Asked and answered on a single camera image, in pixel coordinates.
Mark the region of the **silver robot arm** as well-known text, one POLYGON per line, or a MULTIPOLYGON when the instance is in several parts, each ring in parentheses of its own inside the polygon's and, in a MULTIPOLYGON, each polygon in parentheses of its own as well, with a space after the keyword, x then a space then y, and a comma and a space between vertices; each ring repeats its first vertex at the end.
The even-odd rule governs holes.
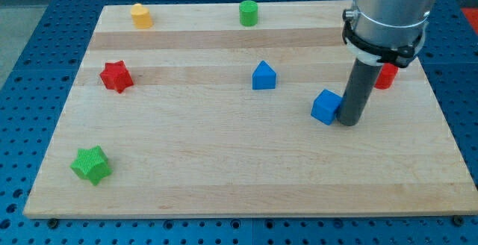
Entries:
POLYGON ((353 0, 342 13, 343 41, 363 64, 405 68, 423 48, 435 1, 353 0))

